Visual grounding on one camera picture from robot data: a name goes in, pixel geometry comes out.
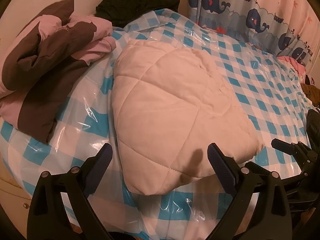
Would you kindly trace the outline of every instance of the blue checkered bedding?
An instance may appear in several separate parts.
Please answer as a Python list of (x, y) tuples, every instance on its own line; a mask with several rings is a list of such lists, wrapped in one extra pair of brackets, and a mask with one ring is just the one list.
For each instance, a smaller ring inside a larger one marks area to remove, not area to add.
[[(32, 195), (42, 171), (52, 174), (81, 166), (106, 142), (114, 157), (95, 194), (89, 196), (107, 230), (125, 231), (143, 239), (205, 239), (231, 202), (215, 176), (160, 196), (131, 194), (124, 182), (116, 151), (111, 94), (114, 62), (130, 39), (158, 40), (204, 49), (234, 89), (266, 147), (252, 161), (282, 178), (300, 172), (291, 156), (271, 148), (271, 140), (308, 143), (306, 116), (311, 106), (293, 68), (273, 55), (222, 34), (206, 31), (168, 9), (143, 15), (124, 29), (114, 28), (117, 48), (95, 62), (57, 114), (50, 145), (44, 145), (0, 119), (0, 152), (5, 165)], [(66, 194), (70, 221), (77, 224)], [(252, 198), (249, 213), (255, 205)]]

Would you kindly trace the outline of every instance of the plastic vacuum bag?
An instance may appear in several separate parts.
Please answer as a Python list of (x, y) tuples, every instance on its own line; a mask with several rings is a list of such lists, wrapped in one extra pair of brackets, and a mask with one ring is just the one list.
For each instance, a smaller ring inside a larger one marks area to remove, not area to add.
[[(313, 106), (307, 103), (294, 69), (285, 67), (271, 54), (204, 30), (168, 9), (145, 14), (124, 29), (114, 28), (113, 37), (117, 40), (116, 50), (92, 64), (76, 84), (56, 116), (57, 126), (49, 145), (0, 119), (4, 163), (30, 195), (41, 172), (65, 173), (95, 156), (104, 143), (110, 143), (112, 162), (97, 191), (88, 198), (107, 230), (143, 239), (205, 239), (223, 216), (232, 198), (223, 192), (215, 175), (167, 195), (143, 196), (127, 190), (117, 152), (111, 96), (114, 62), (130, 39), (168, 42), (210, 53), (266, 144), (252, 161), (277, 171), (281, 178), (300, 173), (291, 156), (271, 147), (273, 138), (308, 144), (305, 114)], [(62, 197), (70, 221), (77, 224), (67, 195)], [(248, 225), (256, 200), (254, 195), (239, 231)]]

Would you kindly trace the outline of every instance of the black object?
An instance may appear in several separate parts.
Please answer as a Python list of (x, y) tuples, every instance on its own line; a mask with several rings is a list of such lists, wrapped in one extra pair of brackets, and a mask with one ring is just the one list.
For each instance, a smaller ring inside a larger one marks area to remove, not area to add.
[(305, 83), (306, 85), (310, 85), (310, 79), (309, 79), (308, 75), (306, 75), (305, 80), (304, 80), (304, 83)]
[(5, 240), (26, 240), (15, 228), (7, 214), (0, 205), (0, 239)]
[[(65, 174), (41, 173), (33, 194), (28, 216), (28, 240), (113, 240), (134, 239), (118, 232), (107, 232), (91, 208), (87, 197), (93, 194), (112, 159), (112, 147), (105, 144), (95, 157)], [(82, 229), (71, 228), (61, 198), (68, 194), (72, 209)]]
[[(272, 147), (292, 155), (301, 174), (280, 179), (248, 162), (240, 168), (233, 158), (226, 157), (215, 143), (208, 147), (208, 159), (226, 193), (233, 200), (207, 240), (313, 240), (320, 236), (320, 170), (318, 154), (301, 142), (289, 144), (273, 139)], [(235, 236), (253, 193), (258, 202), (245, 232)], [(316, 210), (301, 225), (301, 214)]]
[(310, 109), (307, 114), (307, 134), (311, 149), (320, 153), (320, 113)]
[(96, 8), (95, 16), (112, 22), (113, 26), (124, 28), (141, 15), (163, 8), (178, 11), (179, 0), (103, 0)]

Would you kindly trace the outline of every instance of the metal screw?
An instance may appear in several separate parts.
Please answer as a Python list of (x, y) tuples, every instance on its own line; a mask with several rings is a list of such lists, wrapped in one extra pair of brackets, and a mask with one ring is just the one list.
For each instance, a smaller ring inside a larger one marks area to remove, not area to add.
[(242, 168), (241, 168), (241, 172), (242, 172), (243, 174), (248, 174), (250, 171), (249, 171), (248, 168), (242, 167)]
[(43, 177), (43, 178), (48, 177), (48, 175), (49, 175), (48, 171), (44, 171), (41, 173), (41, 177)]
[(73, 168), (71, 169), (71, 173), (78, 173), (79, 170), (80, 170), (79, 167), (73, 167)]
[(272, 177), (279, 178), (279, 173), (276, 171), (271, 172)]

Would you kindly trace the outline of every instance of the pink cloth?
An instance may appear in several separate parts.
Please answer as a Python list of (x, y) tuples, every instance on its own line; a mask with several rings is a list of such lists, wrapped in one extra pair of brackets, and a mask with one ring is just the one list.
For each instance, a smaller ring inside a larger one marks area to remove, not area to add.
[(298, 63), (294, 58), (289, 57), (289, 56), (280, 56), (277, 58), (280, 60), (284, 60), (286, 62), (289, 62), (293, 66), (295, 71), (298, 73), (298, 78), (299, 78), (300, 83), (304, 83), (305, 76), (306, 76), (306, 67), (304, 67), (303, 65)]

